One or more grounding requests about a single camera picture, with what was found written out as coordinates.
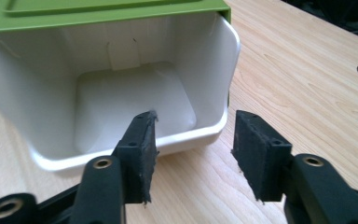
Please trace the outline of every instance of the wood grain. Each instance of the wood grain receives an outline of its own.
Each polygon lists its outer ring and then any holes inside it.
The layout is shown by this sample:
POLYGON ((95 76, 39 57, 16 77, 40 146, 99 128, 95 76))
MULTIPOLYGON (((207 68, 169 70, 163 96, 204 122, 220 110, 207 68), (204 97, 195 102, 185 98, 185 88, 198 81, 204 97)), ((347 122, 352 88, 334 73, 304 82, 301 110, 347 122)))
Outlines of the wood grain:
MULTIPOLYGON (((358 189, 358 37, 278 0, 227 0, 241 55, 229 118, 212 145, 158 158, 152 203, 129 223, 285 223, 282 203, 257 202, 230 154, 237 109, 256 113, 293 145, 332 162, 358 189)), ((39 202, 78 183, 40 170, 0 115, 0 197, 39 202)))

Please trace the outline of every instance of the container wall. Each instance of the container wall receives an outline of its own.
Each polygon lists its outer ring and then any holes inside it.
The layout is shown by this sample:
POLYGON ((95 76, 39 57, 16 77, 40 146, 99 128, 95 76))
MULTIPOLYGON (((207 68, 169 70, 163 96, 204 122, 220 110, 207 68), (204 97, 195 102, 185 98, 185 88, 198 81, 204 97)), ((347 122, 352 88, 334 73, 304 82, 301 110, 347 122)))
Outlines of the container wall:
POLYGON ((78 75, 171 61, 173 17, 64 27, 57 39, 78 75))
POLYGON ((240 43, 221 19, 217 13, 192 14, 177 24, 175 65, 197 114, 195 129, 215 125, 228 106, 240 43))
POLYGON ((0 35, 0 110, 39 153, 73 156, 75 76, 49 32, 0 35))

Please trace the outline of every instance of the metal grommet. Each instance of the metal grommet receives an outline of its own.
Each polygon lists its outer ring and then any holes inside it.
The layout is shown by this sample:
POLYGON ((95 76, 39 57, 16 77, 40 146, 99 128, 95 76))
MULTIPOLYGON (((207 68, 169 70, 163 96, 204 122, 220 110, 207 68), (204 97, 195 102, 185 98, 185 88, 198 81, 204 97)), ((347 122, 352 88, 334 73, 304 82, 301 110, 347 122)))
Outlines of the metal grommet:
POLYGON ((22 208, 24 202, 21 199, 13 198, 0 203, 0 218, 9 217, 22 208))
POLYGON ((104 169, 112 165, 112 161, 109 159, 100 159, 94 162, 93 166, 95 169, 104 169))
POLYGON ((304 157, 303 162, 305 162, 308 165, 316 166, 316 167, 324 166, 324 163, 315 157, 304 157))

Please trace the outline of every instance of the white plastic container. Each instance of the white plastic container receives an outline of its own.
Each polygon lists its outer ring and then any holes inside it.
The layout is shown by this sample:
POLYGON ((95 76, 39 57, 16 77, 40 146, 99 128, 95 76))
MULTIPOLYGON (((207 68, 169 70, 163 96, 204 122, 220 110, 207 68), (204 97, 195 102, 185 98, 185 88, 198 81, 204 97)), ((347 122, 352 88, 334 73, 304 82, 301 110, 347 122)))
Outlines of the white plastic container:
POLYGON ((215 12, 0 33, 0 110, 49 171, 110 154, 150 109, 160 155, 205 146, 227 122, 239 48, 215 12))

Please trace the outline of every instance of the green plastic lid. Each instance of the green plastic lid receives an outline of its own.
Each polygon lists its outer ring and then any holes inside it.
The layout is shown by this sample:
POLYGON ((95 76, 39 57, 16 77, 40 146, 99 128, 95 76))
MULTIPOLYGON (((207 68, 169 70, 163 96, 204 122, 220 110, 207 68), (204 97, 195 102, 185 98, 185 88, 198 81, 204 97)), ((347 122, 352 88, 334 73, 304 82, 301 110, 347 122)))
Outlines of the green plastic lid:
POLYGON ((0 32, 202 11, 230 19, 223 0, 0 0, 0 32))

